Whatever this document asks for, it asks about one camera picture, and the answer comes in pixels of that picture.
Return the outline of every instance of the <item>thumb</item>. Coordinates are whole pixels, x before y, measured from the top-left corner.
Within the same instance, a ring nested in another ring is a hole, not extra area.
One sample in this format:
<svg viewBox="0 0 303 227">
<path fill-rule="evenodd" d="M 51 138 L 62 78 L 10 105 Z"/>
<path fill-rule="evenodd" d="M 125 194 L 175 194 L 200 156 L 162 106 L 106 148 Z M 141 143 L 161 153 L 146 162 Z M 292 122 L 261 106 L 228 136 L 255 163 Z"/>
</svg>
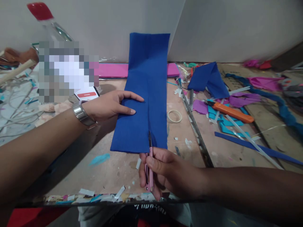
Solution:
<svg viewBox="0 0 303 227">
<path fill-rule="evenodd" d="M 127 115 L 133 115 L 136 113 L 136 111 L 134 109 L 128 108 L 126 106 L 122 106 L 120 104 L 118 104 L 116 106 L 116 113 L 118 114 L 127 114 Z"/>
<path fill-rule="evenodd" d="M 168 163 L 164 163 L 151 156 L 147 156 L 146 164 L 155 173 L 165 176 L 167 174 Z"/>
</svg>

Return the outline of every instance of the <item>wooden stick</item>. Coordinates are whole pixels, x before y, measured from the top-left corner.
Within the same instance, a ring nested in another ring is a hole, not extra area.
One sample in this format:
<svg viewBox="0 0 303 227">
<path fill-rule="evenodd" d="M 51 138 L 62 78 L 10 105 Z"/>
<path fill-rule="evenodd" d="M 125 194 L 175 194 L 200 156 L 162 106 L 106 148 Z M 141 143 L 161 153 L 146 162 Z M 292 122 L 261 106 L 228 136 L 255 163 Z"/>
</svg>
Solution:
<svg viewBox="0 0 303 227">
<path fill-rule="evenodd" d="M 32 67 L 35 64 L 36 64 L 36 62 L 34 60 L 29 59 L 27 62 L 25 62 L 24 64 L 20 65 L 18 68 L 16 68 L 15 70 L 9 72 L 7 75 L 5 75 L 3 78 L 1 78 L 0 79 L 0 85 L 3 84 L 4 82 L 10 80 L 10 79 L 13 79 L 19 73 L 23 72 L 24 70 L 26 70 L 29 67 Z"/>
</svg>

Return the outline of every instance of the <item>red cloth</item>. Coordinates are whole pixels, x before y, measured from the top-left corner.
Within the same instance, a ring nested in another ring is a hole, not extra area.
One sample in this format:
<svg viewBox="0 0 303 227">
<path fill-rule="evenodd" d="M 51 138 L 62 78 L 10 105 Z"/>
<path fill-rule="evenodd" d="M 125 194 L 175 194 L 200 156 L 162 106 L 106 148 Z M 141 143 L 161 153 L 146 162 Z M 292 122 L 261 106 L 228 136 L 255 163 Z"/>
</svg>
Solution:
<svg viewBox="0 0 303 227">
<path fill-rule="evenodd" d="M 14 209 L 7 227 L 44 227 L 68 209 L 68 207 Z"/>
</svg>

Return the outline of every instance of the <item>orange utility knife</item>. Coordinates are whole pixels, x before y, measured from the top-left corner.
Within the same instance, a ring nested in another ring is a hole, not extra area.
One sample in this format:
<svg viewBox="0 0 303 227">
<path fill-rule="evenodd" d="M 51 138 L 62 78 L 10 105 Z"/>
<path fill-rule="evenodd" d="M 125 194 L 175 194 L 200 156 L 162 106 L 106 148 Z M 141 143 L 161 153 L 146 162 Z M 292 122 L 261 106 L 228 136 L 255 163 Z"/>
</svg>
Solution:
<svg viewBox="0 0 303 227">
<path fill-rule="evenodd" d="M 254 118 L 252 116 L 246 115 L 238 110 L 230 108 L 221 103 L 207 101 L 207 104 L 210 105 L 211 107 L 213 107 L 215 110 L 220 111 L 224 114 L 228 114 L 229 116 L 231 116 L 233 118 L 243 121 L 244 123 L 252 123 L 254 121 Z"/>
</svg>

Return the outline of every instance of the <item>plastic bottle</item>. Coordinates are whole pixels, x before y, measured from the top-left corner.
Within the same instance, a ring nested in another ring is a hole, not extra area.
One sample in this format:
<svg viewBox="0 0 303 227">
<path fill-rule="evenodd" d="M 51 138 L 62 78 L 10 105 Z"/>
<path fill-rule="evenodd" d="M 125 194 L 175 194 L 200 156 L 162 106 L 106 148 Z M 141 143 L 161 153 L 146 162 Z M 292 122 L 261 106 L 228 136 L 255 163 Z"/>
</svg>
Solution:
<svg viewBox="0 0 303 227">
<path fill-rule="evenodd" d="M 71 36 L 55 21 L 45 3 L 30 3 L 27 7 L 46 30 L 49 41 L 73 41 Z"/>
</svg>

